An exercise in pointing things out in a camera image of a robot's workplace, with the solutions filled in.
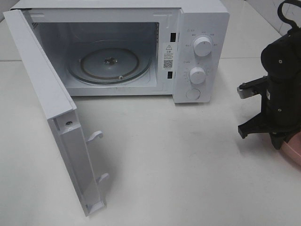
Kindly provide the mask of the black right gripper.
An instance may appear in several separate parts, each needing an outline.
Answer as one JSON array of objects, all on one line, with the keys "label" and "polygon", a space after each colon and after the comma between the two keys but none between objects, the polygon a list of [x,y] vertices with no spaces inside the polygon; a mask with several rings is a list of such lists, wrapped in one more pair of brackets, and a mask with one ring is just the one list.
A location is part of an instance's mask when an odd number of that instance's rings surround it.
[{"label": "black right gripper", "polygon": [[301,34],[287,34],[261,53],[266,76],[239,85],[253,87],[261,95],[261,112],[239,125],[242,138],[252,133],[271,133],[279,150],[287,134],[301,127]]}]

